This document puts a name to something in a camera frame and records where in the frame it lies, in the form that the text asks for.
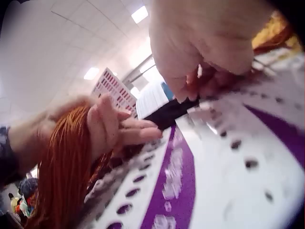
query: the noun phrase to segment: person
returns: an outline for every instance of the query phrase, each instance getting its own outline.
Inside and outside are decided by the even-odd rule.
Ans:
[[[298,5],[279,0],[154,0],[149,35],[156,67],[179,102],[214,96],[250,70],[252,38],[276,8],[304,42]]]
[[[18,197],[14,197],[14,195],[12,193],[9,193],[9,199],[11,201],[12,212],[15,213],[15,209],[16,209],[16,207],[18,205],[19,198]]]
[[[304,41],[301,7],[294,1],[270,2],[153,1],[149,27],[152,54],[157,69],[179,102],[187,97],[194,100],[198,95],[212,96],[220,88],[233,84],[236,75],[246,73],[253,59],[251,39],[267,22],[275,6],[285,12]],[[197,78],[199,64],[203,72]],[[217,71],[207,74],[211,68]],[[89,97],[82,97],[55,110],[47,110],[21,125],[0,128],[0,187],[35,166],[40,159],[39,150],[48,142],[56,121],[64,112],[84,103],[92,106],[87,123],[93,161],[101,152],[110,150],[119,136],[125,145],[161,136],[153,123],[127,118],[127,112],[111,107],[105,98],[93,102]]]
[[[37,165],[40,152],[47,145],[56,122],[63,114],[83,105],[91,107],[87,125],[91,136],[92,162],[103,152],[112,150],[118,140],[123,145],[134,145],[162,137],[154,123],[131,118],[129,111],[113,107],[108,94],[99,99],[78,96],[19,125],[0,128],[0,187],[21,180]]]

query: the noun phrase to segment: finger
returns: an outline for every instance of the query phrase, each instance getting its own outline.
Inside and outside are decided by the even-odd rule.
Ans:
[[[121,122],[122,128],[134,128],[134,129],[143,129],[143,128],[149,128],[149,127],[157,127],[155,123],[148,120],[138,120],[135,118],[129,118],[123,122]]]
[[[197,95],[199,93],[198,87],[198,67],[186,76],[187,81],[187,90],[188,90],[188,98],[191,101],[195,101],[197,99]]]
[[[208,61],[236,75],[251,69],[253,49],[251,39],[213,37]]]
[[[128,118],[130,118],[131,116],[131,111],[129,110],[126,110],[126,109],[115,109],[116,112],[117,112],[117,118],[119,121],[123,121],[123,120],[126,120]]]
[[[119,122],[117,113],[112,107],[110,95],[104,94],[100,97],[97,102],[97,110],[105,126],[107,145],[112,147],[117,141]]]
[[[229,87],[230,85],[233,85],[234,83],[237,82],[239,78],[238,76],[230,72],[223,72],[223,71],[216,72],[214,77],[220,88],[226,88]]]
[[[219,91],[219,86],[215,78],[209,80],[205,85],[200,88],[200,97],[207,98],[208,96],[215,96]]]
[[[149,28],[156,67],[176,99],[183,102],[188,97],[186,75],[198,66],[200,55],[184,33],[173,37],[157,20],[158,16],[153,17]]]
[[[162,132],[158,128],[149,127],[144,129],[122,129],[120,136],[123,145],[138,145],[162,137]]]
[[[107,148],[106,141],[105,144],[95,144],[96,142],[103,141],[106,136],[105,127],[97,110],[97,105],[90,108],[87,115],[87,125],[90,132],[91,145],[93,147],[92,162],[94,162]],[[97,147],[101,145],[105,148],[95,148],[95,146]]]
[[[80,95],[72,99],[68,103],[58,106],[56,109],[50,112],[49,119],[58,121],[64,114],[79,107],[79,106],[93,106],[96,103],[96,99],[91,96]]]

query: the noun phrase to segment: black dot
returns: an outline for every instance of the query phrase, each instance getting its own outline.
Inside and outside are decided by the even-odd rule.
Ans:
[[[250,96],[254,96],[254,95],[257,95],[257,92],[256,91],[250,91]]]
[[[240,89],[237,88],[237,89],[233,89],[232,92],[236,93],[236,92],[240,92]]]
[[[123,224],[119,222],[112,223],[107,227],[107,229],[122,229],[122,228],[123,228]]]
[[[266,191],[265,192],[265,197],[267,198],[267,200],[269,202],[273,202],[273,196],[272,196],[272,194],[270,192]]]
[[[218,100],[218,97],[216,97],[216,96],[206,96],[206,100],[207,101],[216,101],[216,100]]]
[[[111,199],[105,203],[105,208],[110,204],[110,202],[111,202]]]
[[[266,94],[264,94],[264,93],[262,93],[260,96],[261,96],[262,99],[268,98],[268,95],[266,95]]]
[[[150,159],[153,159],[154,157],[155,157],[155,155],[153,154],[153,155],[148,156],[147,158],[145,158],[144,161],[148,161],[148,160],[150,160]]]
[[[245,161],[245,166],[248,170],[254,169],[258,166],[258,161],[256,159],[247,159]]]
[[[124,215],[127,212],[129,212],[132,209],[132,207],[133,207],[132,204],[124,204],[117,210],[117,214]]]
[[[301,104],[295,103],[295,104],[294,104],[294,107],[295,107],[296,109],[298,109],[298,110],[302,110]]]
[[[126,196],[126,197],[132,197],[132,196],[134,196],[135,194],[137,194],[139,191],[140,191],[139,188],[132,189],[132,190],[129,191],[125,196]]]
[[[102,216],[103,212],[99,212],[96,214],[95,216],[95,220],[98,221],[100,219],[100,217]]]
[[[284,103],[284,100],[283,100],[282,98],[276,97],[275,100],[276,100],[276,102],[279,103],[279,104]]]
[[[237,149],[239,148],[239,146],[241,145],[241,143],[242,143],[241,140],[237,140],[237,141],[233,142],[233,143],[231,144],[231,149],[237,150]]]
[[[245,89],[240,89],[240,93],[243,95],[243,94],[246,94],[247,93],[247,90]]]
[[[139,168],[139,170],[140,170],[140,171],[142,171],[142,170],[147,169],[148,167],[150,167],[150,164],[147,164],[147,165],[145,165],[145,166],[143,166],[143,167]]]
[[[134,182],[134,183],[138,183],[138,182],[140,182],[141,180],[143,180],[144,178],[146,178],[146,175],[142,175],[142,176],[139,176],[139,177],[135,178],[135,179],[133,180],[133,182]]]
[[[227,132],[226,131],[224,131],[224,132],[222,132],[221,134],[220,134],[220,137],[226,137],[227,136]]]

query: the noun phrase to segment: white panel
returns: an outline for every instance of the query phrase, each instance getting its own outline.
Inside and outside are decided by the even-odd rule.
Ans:
[[[108,18],[117,14],[119,11],[124,9],[124,5],[120,0],[108,1],[108,4],[101,8],[100,11]]]
[[[114,16],[109,18],[113,24],[115,24],[117,27],[123,27],[126,21],[132,19],[131,14],[126,10],[123,9]]]
[[[11,102],[8,98],[1,98],[0,99],[0,113],[2,112],[8,112],[11,107]]]
[[[120,26],[119,28],[128,38],[131,39],[136,38],[140,31],[132,18],[128,19],[123,26]]]
[[[84,0],[59,0],[52,6],[51,10],[65,18],[69,18],[82,2]]]
[[[111,22],[102,25],[97,31],[97,35],[110,43],[114,43],[117,39],[124,36],[124,34]]]
[[[107,43],[107,42],[103,42],[102,45],[97,48],[96,50],[96,54],[99,55],[99,56],[104,56],[105,53],[110,49],[110,44]]]
[[[89,52],[96,52],[103,42],[104,40],[98,38],[97,36],[93,36],[85,45],[84,49]]]
[[[97,67],[99,61],[100,61],[100,57],[98,55],[93,54],[90,59],[87,62],[87,65],[89,67]]]
[[[77,65],[71,65],[68,68],[68,71],[66,73],[66,78],[75,78],[76,75],[78,75],[79,71],[80,71],[80,67]]]
[[[152,0],[143,0],[145,5],[150,5],[152,3]]]
[[[64,61],[67,63],[73,63],[78,55],[80,55],[81,51],[82,50],[78,47],[68,45],[66,51],[63,52]]]
[[[142,0],[133,0],[131,3],[129,3],[125,7],[130,12],[130,14],[133,14],[138,9],[140,9],[142,6],[144,6],[144,3]]]
[[[144,18],[142,21],[140,21],[137,25],[139,28],[148,28],[150,22],[150,17]]]
[[[63,27],[63,41],[70,43],[79,33],[81,27],[67,20]]]
[[[85,45],[90,41],[93,34],[87,31],[86,29],[80,29],[80,32],[76,35],[76,37],[71,41],[71,45],[84,48]]]
[[[93,33],[96,33],[98,29],[105,24],[108,19],[101,13],[97,12],[89,21],[84,25],[84,27]]]
[[[98,12],[99,11],[92,4],[85,1],[69,18],[76,24],[85,27],[90,18]]]
[[[84,66],[88,63],[90,57],[91,57],[91,53],[82,50],[80,54],[76,57],[74,63],[80,66]]]
[[[51,9],[52,6],[55,4],[55,2],[58,0],[35,0],[35,1],[40,2],[48,9]]]

